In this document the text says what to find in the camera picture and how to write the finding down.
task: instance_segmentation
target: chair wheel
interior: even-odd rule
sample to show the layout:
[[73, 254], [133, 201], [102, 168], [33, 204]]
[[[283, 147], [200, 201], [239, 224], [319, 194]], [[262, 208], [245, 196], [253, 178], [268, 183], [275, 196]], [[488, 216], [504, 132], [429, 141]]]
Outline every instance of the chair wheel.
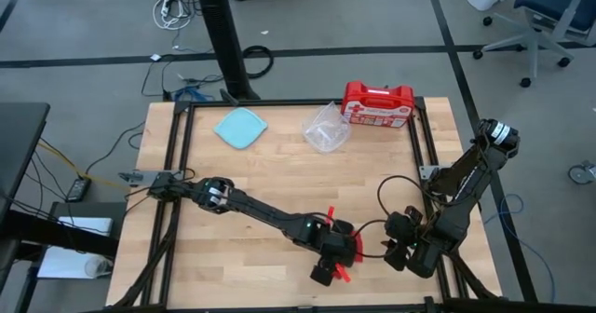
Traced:
[[560, 67], [567, 67], [567, 65], [569, 65], [571, 61], [569, 60], [569, 58], [561, 58], [561, 60], [559, 62], [557, 62], [557, 65], [559, 65]]
[[482, 51], [480, 50], [476, 50], [474, 51], [474, 53], [472, 53], [472, 57], [474, 57], [475, 60], [478, 60], [480, 58], [482, 58], [484, 56], [484, 53], [482, 53]]
[[532, 80], [530, 80], [530, 78], [524, 78], [520, 82], [520, 86], [523, 88], [529, 88], [530, 85], [532, 85]]
[[489, 25], [493, 24], [493, 18], [490, 16], [485, 17], [484, 19], [482, 19], [482, 24], [484, 26], [489, 26]]

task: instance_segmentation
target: metal bracket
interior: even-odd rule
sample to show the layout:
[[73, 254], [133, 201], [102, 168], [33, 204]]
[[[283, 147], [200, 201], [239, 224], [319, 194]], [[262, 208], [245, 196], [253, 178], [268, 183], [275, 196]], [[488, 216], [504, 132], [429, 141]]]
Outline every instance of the metal bracket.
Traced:
[[428, 180], [430, 179], [430, 175], [432, 174], [432, 172], [435, 169], [443, 169], [443, 168], [450, 168], [451, 166], [445, 166], [445, 165], [423, 165], [421, 167], [419, 167], [418, 169], [420, 170], [420, 178], [422, 180]]
[[120, 172], [118, 177], [122, 178], [130, 187], [138, 187], [139, 185], [151, 186], [160, 173], [171, 173], [176, 179], [183, 179], [184, 172], [182, 170], [133, 170], [131, 172]]

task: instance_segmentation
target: black desk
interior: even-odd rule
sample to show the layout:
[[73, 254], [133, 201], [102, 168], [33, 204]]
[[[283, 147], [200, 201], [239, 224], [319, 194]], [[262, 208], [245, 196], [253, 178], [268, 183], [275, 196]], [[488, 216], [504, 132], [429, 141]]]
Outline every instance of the black desk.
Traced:
[[115, 256], [118, 240], [10, 209], [39, 141], [47, 103], [0, 102], [0, 292], [15, 260], [34, 261], [43, 245]]

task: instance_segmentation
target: blue cloth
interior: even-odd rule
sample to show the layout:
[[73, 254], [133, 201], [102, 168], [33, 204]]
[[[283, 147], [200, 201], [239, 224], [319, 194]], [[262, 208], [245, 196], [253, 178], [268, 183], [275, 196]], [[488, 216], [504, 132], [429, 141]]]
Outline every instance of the blue cloth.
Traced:
[[267, 123], [246, 108], [237, 108], [213, 129], [222, 140], [236, 149], [251, 145], [267, 129]]
[[[515, 8], [527, 7], [535, 12], [560, 20], [571, 0], [515, 0]], [[596, 20], [596, 0], [581, 0], [571, 26], [579, 31], [587, 31]]]

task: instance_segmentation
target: white cable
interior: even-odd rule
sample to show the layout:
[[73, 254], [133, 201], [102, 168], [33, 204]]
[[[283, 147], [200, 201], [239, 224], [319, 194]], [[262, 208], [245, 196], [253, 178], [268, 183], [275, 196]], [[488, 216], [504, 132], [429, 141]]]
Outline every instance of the white cable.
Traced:
[[186, 14], [184, 12], [183, 2], [181, 0], [178, 0], [178, 15], [177, 16], [171, 16], [169, 14], [169, 8], [166, 7], [166, 4], [169, 0], [163, 0], [163, 3], [161, 4], [161, 9], [159, 10], [159, 14], [160, 14], [161, 21], [162, 21], [162, 24], [160, 24], [156, 18], [156, 11], [157, 11], [157, 6], [159, 5], [159, 3], [161, 1], [162, 0], [157, 0], [157, 2], [153, 6], [153, 22], [156, 24], [157, 28], [163, 29], [163, 30], [176, 31], [176, 30], [180, 30], [180, 29], [184, 28], [186, 25], [188, 25], [190, 23], [190, 21], [192, 20], [192, 16], [191, 16], [191, 14]]

